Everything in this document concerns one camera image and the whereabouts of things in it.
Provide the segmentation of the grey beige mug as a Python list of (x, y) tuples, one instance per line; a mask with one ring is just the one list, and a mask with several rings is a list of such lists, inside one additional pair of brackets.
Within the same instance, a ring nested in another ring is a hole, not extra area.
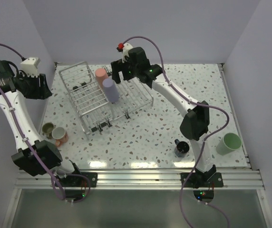
[(53, 123), (45, 123), (43, 124), (41, 131), (42, 135), (44, 135), (47, 139), (52, 139), (52, 131), (54, 130), (55, 125)]

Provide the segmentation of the pink textured mug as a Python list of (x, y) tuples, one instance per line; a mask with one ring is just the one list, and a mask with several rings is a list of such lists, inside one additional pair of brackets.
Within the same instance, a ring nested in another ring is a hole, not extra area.
[(63, 127), (56, 127), (52, 131), (52, 138), (56, 140), (56, 147), (68, 142), (68, 133)]

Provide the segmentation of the dark blue glazed mug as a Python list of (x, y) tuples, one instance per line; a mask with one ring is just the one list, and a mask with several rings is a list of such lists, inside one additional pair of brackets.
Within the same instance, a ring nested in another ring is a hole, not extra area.
[(190, 150), (190, 146), (185, 141), (175, 139), (175, 155), (179, 158), (185, 157)]

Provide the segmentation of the light green tumbler cup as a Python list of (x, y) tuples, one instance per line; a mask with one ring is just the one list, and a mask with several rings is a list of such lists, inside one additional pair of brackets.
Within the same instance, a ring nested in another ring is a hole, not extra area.
[(241, 138), (234, 133), (227, 133), (216, 146), (216, 152), (221, 155), (229, 154), (242, 146)]

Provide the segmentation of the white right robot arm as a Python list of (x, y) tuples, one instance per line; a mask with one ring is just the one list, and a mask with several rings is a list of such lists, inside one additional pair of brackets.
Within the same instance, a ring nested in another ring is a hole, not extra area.
[(210, 123), (208, 103), (198, 102), (176, 87), (165, 75), (164, 66), (150, 64), (143, 48), (120, 43), (117, 50), (122, 57), (111, 62), (112, 79), (120, 84), (121, 80), (129, 81), (136, 77), (141, 83), (163, 95), (178, 110), (183, 118), (181, 134), (190, 141), (197, 163), (195, 180), (198, 185), (207, 186), (216, 173), (210, 152), (201, 150)]

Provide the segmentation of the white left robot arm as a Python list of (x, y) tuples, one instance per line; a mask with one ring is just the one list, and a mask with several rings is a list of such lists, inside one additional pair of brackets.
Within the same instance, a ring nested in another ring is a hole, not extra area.
[(82, 183), (83, 175), (77, 165), (64, 161), (60, 151), (53, 143), (45, 140), (36, 130), (27, 111), (25, 99), (49, 98), (46, 76), (38, 74), (38, 58), (21, 63), (22, 70), (7, 60), (0, 60), (0, 108), (4, 112), (14, 134), (17, 152), (12, 155), (12, 161), (20, 169), (31, 176), (43, 175), (47, 170), (54, 171), (64, 178), (71, 186)]

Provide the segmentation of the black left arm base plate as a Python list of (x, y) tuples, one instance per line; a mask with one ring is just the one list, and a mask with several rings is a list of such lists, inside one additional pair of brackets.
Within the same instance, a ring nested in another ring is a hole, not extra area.
[(95, 188), (97, 186), (98, 173), (97, 172), (81, 172), (82, 176), (85, 176), (89, 179), (89, 181), (85, 180), (82, 177), (75, 176), (67, 176), (66, 178), (60, 178), (57, 176), (62, 187), (85, 187), (90, 186), (91, 188)]

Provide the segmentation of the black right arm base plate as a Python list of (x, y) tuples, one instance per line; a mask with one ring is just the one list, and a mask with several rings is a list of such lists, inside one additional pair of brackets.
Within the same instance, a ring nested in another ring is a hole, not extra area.
[(188, 178), (186, 184), (184, 184), (189, 172), (180, 173), (181, 184), (184, 188), (222, 188), (224, 186), (223, 178), (220, 172), (215, 173), (209, 180), (204, 180), (195, 172)]

